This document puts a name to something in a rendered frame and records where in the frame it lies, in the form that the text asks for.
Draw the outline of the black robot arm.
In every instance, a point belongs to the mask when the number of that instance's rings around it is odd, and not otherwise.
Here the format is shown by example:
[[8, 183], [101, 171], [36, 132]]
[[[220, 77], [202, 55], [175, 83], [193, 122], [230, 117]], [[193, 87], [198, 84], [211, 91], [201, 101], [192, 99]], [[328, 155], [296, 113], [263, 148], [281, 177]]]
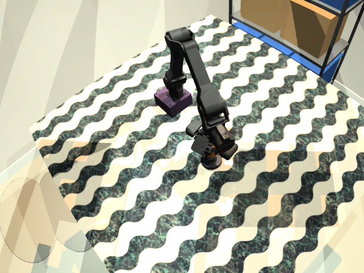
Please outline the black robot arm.
[[[230, 121], [230, 113], [226, 101], [211, 83], [195, 33], [186, 27], [174, 29], [166, 32], [165, 43], [171, 50], [170, 69], [163, 78], [168, 89], [166, 94], [174, 101], [186, 95], [182, 85], [187, 80], [187, 74], [183, 71], [185, 58], [198, 91], [196, 101], [202, 129], [209, 134], [205, 136], [198, 131], [191, 150], [205, 157], [212, 155], [213, 145], [219, 153], [229, 151], [235, 145], [233, 137], [225, 127], [225, 123]], [[221, 113], [224, 115], [220, 116]]]

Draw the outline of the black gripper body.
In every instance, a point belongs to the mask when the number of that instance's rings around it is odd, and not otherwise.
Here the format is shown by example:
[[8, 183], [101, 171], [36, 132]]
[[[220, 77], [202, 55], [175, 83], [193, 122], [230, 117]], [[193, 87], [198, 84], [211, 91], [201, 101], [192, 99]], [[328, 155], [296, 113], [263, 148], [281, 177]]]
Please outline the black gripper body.
[[[190, 137], [197, 137], [198, 131], [201, 131], [202, 134], [204, 134], [205, 136], [209, 136], [208, 133], [206, 133], [203, 129], [201, 129], [202, 127], [202, 122], [200, 120], [194, 119], [187, 127], [186, 127], [186, 134], [189, 135]], [[237, 152], [238, 150], [238, 145], [235, 144], [229, 151], [226, 151], [224, 153], [218, 153], [220, 155], [220, 157], [222, 157], [223, 159], [226, 160], [230, 160], [232, 158], [232, 156], [234, 155], [235, 152]]]

